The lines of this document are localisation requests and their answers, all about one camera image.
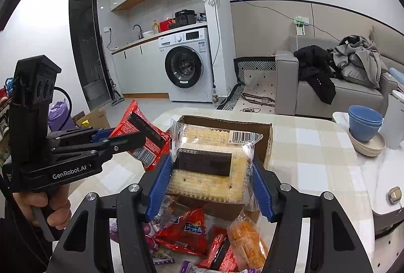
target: black sleeve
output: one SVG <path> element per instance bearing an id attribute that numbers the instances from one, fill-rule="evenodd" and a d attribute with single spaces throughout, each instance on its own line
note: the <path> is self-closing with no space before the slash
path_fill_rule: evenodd
<path id="1" fill-rule="evenodd" d="M 45 240 L 42 230 L 34 228 L 34 232 L 41 242 L 48 258 L 52 254 L 52 243 Z M 0 265 L 1 272 L 7 273 L 43 273 L 44 267 L 27 248 L 17 230 L 13 213 L 5 208 L 5 218 L 0 218 Z"/>

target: washing machine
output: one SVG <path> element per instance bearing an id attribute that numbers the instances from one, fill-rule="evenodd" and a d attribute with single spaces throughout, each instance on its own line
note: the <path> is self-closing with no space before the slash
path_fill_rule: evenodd
<path id="1" fill-rule="evenodd" d="M 207 28 L 159 38 L 171 101 L 212 102 L 212 57 Z"/>

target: purple plastic bag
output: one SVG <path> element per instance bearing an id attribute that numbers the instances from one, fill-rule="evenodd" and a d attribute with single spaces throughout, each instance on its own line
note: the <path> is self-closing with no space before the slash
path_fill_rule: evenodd
<path id="1" fill-rule="evenodd" d="M 58 131 L 60 126 L 65 122 L 69 108 L 67 107 L 66 100 L 56 102 L 49 110 L 48 126 L 51 131 Z M 61 130 L 74 129 L 74 122 L 71 117 L 67 120 L 66 124 Z"/>

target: blue bowl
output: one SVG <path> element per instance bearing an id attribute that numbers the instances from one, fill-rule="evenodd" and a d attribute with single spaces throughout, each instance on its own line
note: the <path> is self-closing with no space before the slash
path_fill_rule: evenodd
<path id="1" fill-rule="evenodd" d="M 349 129 L 352 136 L 361 142 L 369 142 L 377 133 L 380 126 L 369 126 L 349 116 Z"/>
<path id="2" fill-rule="evenodd" d="M 349 115 L 349 116 L 350 116 L 352 119 L 355 119 L 355 120 L 357 120 L 357 121 L 359 121 L 359 122 L 361 122 L 361 123 L 363 123 L 363 124 L 365 124 L 365 125 L 368 125 L 368 126 L 372 126 L 372 127 L 380 127 L 380 126 L 381 126 L 381 124 L 382 124 L 382 122 L 373 123 L 373 122 L 368 122 L 368 121 L 365 121 L 365 120 L 359 119 L 359 118 L 357 118 L 357 117 L 353 116 L 353 115 L 352 115 L 352 114 L 350 114 L 350 113 L 348 113 L 348 115 Z"/>
<path id="3" fill-rule="evenodd" d="M 383 121 L 383 116 L 379 112 L 362 105 L 351 105 L 348 108 L 348 113 L 360 120 L 374 124 L 381 123 Z"/>

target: sofa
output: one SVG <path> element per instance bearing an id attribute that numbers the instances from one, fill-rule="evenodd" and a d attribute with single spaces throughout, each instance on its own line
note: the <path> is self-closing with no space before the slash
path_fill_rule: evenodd
<path id="1" fill-rule="evenodd" d="M 373 28 L 370 32 L 370 38 L 373 38 L 378 46 L 383 62 L 387 68 L 395 67 L 397 70 L 404 72 L 404 50 L 401 51 L 403 44 L 396 44 L 398 49 L 390 49 L 389 53 L 387 53 L 385 48 L 388 49 L 388 47 L 394 46 L 388 40 L 384 42 L 379 40 L 379 47 L 376 42 L 377 38 L 385 38 L 377 31 Z M 332 78 L 336 95 L 332 104 L 328 105 L 320 101 L 306 81 L 298 81 L 298 60 L 293 55 L 293 52 L 296 51 L 296 37 L 290 37 L 288 45 L 288 51 L 277 50 L 275 52 L 277 75 L 276 114 L 331 118 L 333 112 L 348 112 L 348 107 L 351 105 L 364 105 L 375 109 L 384 116 L 388 105 L 388 94 L 397 89 L 397 82 L 391 75 L 383 74 L 380 77 L 380 89 L 371 89 L 345 80 Z M 327 49 L 334 48 L 338 45 L 338 42 L 318 37 L 302 36 L 298 38 L 298 48 L 310 45 L 317 45 Z"/>

